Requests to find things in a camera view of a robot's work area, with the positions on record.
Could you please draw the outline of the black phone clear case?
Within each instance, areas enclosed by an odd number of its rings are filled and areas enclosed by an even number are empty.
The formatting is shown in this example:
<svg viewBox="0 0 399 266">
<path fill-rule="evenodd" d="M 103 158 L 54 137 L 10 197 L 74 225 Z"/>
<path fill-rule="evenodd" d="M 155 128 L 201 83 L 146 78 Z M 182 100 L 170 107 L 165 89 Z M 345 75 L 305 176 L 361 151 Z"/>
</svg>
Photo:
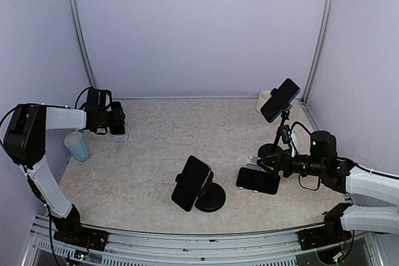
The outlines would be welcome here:
<svg viewBox="0 0 399 266">
<path fill-rule="evenodd" d="M 124 135 L 126 133 L 125 114 L 122 104 L 118 101 L 111 103 L 109 128 L 112 135 Z"/>
</svg>

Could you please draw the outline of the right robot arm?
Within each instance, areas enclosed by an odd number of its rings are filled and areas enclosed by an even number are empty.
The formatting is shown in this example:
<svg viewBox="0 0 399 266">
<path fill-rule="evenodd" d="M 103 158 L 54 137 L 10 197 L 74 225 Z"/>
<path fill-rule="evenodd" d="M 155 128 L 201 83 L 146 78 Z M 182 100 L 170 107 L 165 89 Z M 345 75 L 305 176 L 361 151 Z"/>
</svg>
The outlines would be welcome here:
<svg viewBox="0 0 399 266">
<path fill-rule="evenodd" d="M 341 194 L 383 201 L 386 207 L 363 207 L 350 203 L 336 205 L 325 215 L 319 238 L 333 243 L 343 231 L 369 231 L 398 234 L 398 176 L 367 169 L 348 158 L 340 158 L 336 138 L 328 131 L 310 134 L 310 153 L 297 154 L 294 148 L 270 153 L 257 159 L 257 165 L 270 176 L 292 174 L 315 176 L 325 187 Z"/>
</svg>

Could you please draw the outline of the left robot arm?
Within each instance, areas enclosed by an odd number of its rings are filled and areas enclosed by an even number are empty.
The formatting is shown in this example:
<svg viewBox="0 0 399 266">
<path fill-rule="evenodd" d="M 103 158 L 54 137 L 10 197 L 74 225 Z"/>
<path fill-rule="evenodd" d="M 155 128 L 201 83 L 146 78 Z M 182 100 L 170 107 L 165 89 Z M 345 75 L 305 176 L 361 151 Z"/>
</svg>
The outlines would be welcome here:
<svg viewBox="0 0 399 266">
<path fill-rule="evenodd" d="M 49 130 L 90 130 L 98 135 L 113 133 L 124 124 L 120 102 L 110 90 L 84 89 L 86 102 L 80 107 L 20 103 L 7 112 L 11 117 L 1 147 L 27 178 L 32 192 L 49 210 L 59 232 L 74 244 L 87 238 L 75 206 L 64 196 L 47 164 L 46 136 Z"/>
</svg>

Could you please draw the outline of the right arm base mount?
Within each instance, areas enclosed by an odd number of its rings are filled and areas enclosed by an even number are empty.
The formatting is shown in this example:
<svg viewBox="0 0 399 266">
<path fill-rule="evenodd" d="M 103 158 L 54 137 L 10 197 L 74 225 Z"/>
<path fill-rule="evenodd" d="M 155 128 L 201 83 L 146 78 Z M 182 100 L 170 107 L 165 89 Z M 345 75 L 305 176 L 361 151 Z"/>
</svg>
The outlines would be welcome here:
<svg viewBox="0 0 399 266">
<path fill-rule="evenodd" d="M 300 230 L 297 235 L 301 250 L 315 249 L 351 239 L 352 233 L 343 229 L 340 221 L 345 210 L 350 206 L 349 203 L 337 204 L 332 210 L 325 213 L 322 226 Z"/>
</svg>

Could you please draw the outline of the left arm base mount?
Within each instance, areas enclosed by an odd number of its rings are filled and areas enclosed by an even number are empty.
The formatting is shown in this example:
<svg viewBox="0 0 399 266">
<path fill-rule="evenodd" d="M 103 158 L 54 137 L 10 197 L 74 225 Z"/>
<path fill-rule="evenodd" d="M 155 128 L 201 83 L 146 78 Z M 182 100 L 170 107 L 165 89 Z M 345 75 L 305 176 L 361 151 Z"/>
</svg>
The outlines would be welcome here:
<svg viewBox="0 0 399 266">
<path fill-rule="evenodd" d="M 78 234 L 58 230 L 54 233 L 54 239 L 89 250 L 104 251 L 108 241 L 108 232 L 88 227 L 83 227 Z"/>
</svg>

